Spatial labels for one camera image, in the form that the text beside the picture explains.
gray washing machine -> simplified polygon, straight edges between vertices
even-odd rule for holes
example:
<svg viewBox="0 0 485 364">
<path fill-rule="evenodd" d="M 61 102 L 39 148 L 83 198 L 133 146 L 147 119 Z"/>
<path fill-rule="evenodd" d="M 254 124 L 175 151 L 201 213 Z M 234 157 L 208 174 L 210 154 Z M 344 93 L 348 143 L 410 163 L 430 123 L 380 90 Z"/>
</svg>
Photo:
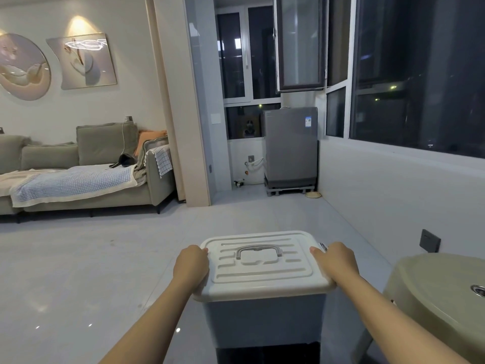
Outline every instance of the gray washing machine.
<svg viewBox="0 0 485 364">
<path fill-rule="evenodd" d="M 314 190 L 318 167 L 316 107 L 264 111 L 264 175 L 268 195 L 278 190 Z"/>
</svg>

gray handle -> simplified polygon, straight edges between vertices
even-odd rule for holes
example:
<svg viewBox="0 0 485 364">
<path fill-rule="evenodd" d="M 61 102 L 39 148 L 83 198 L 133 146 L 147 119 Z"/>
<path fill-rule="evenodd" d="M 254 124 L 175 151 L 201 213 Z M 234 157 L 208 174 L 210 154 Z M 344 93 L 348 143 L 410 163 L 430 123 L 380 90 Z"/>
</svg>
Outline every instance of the gray handle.
<svg viewBox="0 0 485 364">
<path fill-rule="evenodd" d="M 274 249 L 276 251 L 276 255 L 278 257 L 283 256 L 283 252 L 281 251 L 281 249 L 278 246 L 272 245 L 272 244 L 260 244 L 260 245 L 250 245 L 250 246 L 240 247 L 236 251 L 236 259 L 241 259 L 241 252 L 242 251 L 262 251 L 264 249 Z"/>
</svg>

forearm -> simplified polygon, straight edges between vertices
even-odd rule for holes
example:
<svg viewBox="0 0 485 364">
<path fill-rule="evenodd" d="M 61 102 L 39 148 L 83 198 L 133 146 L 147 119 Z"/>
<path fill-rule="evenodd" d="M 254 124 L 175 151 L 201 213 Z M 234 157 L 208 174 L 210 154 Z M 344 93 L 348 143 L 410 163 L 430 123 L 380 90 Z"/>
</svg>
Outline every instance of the forearm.
<svg viewBox="0 0 485 364">
<path fill-rule="evenodd" d="M 190 295 L 190 288 L 172 281 L 100 364 L 163 362 Z"/>
<path fill-rule="evenodd" d="M 401 312 L 358 274 L 343 272 L 336 280 L 391 364 L 468 363 Z"/>
</svg>

tiled floor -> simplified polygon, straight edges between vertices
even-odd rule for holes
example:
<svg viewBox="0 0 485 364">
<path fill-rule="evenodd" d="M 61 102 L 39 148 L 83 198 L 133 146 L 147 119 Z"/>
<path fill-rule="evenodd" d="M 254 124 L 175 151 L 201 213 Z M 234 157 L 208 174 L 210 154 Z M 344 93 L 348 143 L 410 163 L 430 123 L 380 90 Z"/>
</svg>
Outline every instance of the tiled floor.
<svg viewBox="0 0 485 364">
<path fill-rule="evenodd" d="M 325 200 L 267 197 L 261 186 L 173 201 L 160 215 L 42 216 L 0 220 L 0 351 L 3 364 L 96 363 L 162 293 L 178 252 L 212 236 L 304 230 L 354 249 L 361 274 L 382 290 L 391 266 Z M 350 363 L 362 324 L 340 292 L 327 298 L 322 362 Z M 215 363 L 202 306 L 190 300 L 166 363 Z"/>
</svg>

artwork by window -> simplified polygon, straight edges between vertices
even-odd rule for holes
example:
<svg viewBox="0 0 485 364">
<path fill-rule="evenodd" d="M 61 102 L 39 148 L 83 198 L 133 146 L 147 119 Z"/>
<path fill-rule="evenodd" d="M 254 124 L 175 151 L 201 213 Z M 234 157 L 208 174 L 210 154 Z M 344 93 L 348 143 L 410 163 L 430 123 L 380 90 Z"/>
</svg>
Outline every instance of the artwork by window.
<svg viewBox="0 0 485 364">
<path fill-rule="evenodd" d="M 50 38 L 47 44 L 61 63 L 62 89 L 117 84 L 104 33 Z"/>
<path fill-rule="evenodd" d="M 17 98 L 34 101 L 51 85 L 51 69 L 42 51 L 18 34 L 0 35 L 0 84 Z"/>
</svg>

